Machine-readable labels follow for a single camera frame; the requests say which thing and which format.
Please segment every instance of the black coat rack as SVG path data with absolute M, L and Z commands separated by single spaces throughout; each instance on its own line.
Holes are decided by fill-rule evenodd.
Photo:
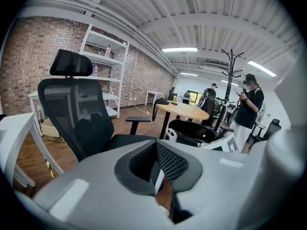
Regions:
M 216 122 L 216 125 L 214 127 L 214 131 L 216 132 L 217 129 L 220 127 L 220 124 L 221 124 L 221 121 L 222 121 L 222 118 L 225 114 L 225 111 L 226 111 L 226 106 L 227 106 L 227 102 L 229 101 L 229 94 L 230 94 L 230 90 L 231 90 L 231 83 L 232 83 L 232 78 L 238 78 L 238 77 L 241 77 L 241 75 L 238 75 L 238 76 L 234 76 L 235 73 L 237 72 L 240 72 L 240 71 L 243 71 L 243 70 L 237 70 L 237 71 L 234 71 L 234 64 L 235 64 L 235 61 L 236 61 L 236 58 L 240 55 L 243 54 L 243 52 L 241 54 L 238 54 L 235 58 L 234 58 L 234 55 L 233 55 L 233 51 L 232 49 L 230 50 L 230 56 L 228 53 L 226 53 L 223 49 L 222 51 L 227 54 L 228 58 L 229 58 L 229 61 L 230 61 L 230 68 L 224 68 L 224 67 L 220 67 L 222 69 L 224 69 L 225 71 L 227 71 L 227 74 L 225 72 L 222 71 L 222 73 L 226 76 L 228 76 L 228 85 L 227 85 L 227 90 L 226 90 L 226 95 L 225 95 L 225 98 L 222 100 L 224 101 L 224 104 L 223 104 L 223 107 L 222 107 L 222 110 L 221 110 L 221 113 L 220 113 L 220 116 L 219 116 L 219 119 L 217 120 Z

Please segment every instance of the ceiling light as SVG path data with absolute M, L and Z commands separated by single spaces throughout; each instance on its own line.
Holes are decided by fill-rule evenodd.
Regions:
M 228 83 L 227 81 L 225 81 L 225 80 L 222 80 L 221 82 L 225 82 L 225 83 Z M 239 86 L 238 84 L 236 84 L 236 83 L 231 83 L 232 85 L 235 85 L 235 86 Z
M 163 48 L 163 52 L 197 52 L 197 48 Z
M 267 70 L 265 67 L 255 63 L 254 61 L 249 61 L 248 64 L 257 67 L 258 69 L 264 71 L 265 73 L 268 73 L 271 77 L 276 77 L 275 73 L 272 73 L 270 70 Z
M 197 74 L 192 74 L 192 73 L 184 73 L 184 72 L 181 72 L 180 74 L 182 74 L 183 76 L 187 76 L 187 75 L 191 75 L 191 76 L 198 76 Z

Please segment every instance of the brick wall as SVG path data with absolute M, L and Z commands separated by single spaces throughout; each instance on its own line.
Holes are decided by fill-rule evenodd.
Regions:
M 50 78 L 49 69 L 59 48 L 79 52 L 88 25 L 70 20 L 33 17 L 21 18 L 15 22 L 4 49 L 0 68 L 0 96 L 3 113 L 15 115 L 31 111 L 28 94 L 37 90 L 38 83 Z M 115 36 L 98 28 L 93 30 Z M 98 48 L 86 46 L 85 50 L 97 52 Z M 117 52 L 115 59 L 122 59 L 123 52 Z M 120 78 L 121 67 L 117 67 Z M 111 67 L 98 65 L 98 76 L 111 77 Z M 129 103 L 130 93 L 136 97 L 135 104 L 145 102 L 146 90 L 168 93 L 174 77 L 157 62 L 137 48 L 130 46 L 126 61 L 121 94 L 121 106 Z M 100 81 L 102 90 L 108 92 L 108 81 Z M 118 95 L 119 83 L 111 83 Z

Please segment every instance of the black t-shirt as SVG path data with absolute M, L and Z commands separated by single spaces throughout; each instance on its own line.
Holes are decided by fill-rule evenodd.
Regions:
M 260 110 L 262 102 L 264 100 L 264 95 L 262 90 L 258 90 L 255 94 L 255 90 L 248 92 L 246 95 L 251 102 L 254 103 L 256 107 Z M 241 126 L 252 129 L 257 117 L 255 113 L 245 101 L 242 102 L 241 107 L 239 108 L 238 114 L 236 115 L 235 122 Z

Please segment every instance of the white ceiling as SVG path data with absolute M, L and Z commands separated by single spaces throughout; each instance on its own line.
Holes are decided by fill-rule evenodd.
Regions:
M 233 49 L 235 55 L 244 52 L 235 63 L 235 69 L 242 69 L 243 74 L 235 80 L 253 73 L 259 82 L 276 81 L 293 65 L 304 45 L 278 0 L 29 0 L 25 14 L 46 7 L 58 9 L 53 15 L 59 17 L 70 12 L 69 17 L 74 18 L 79 13 L 110 25 L 117 36 L 130 38 L 131 44 L 174 75 L 184 71 L 226 78 L 219 68 L 228 66 L 222 49 Z M 161 51 L 182 46 L 197 47 L 198 52 Z M 247 64 L 249 60 L 277 77 Z

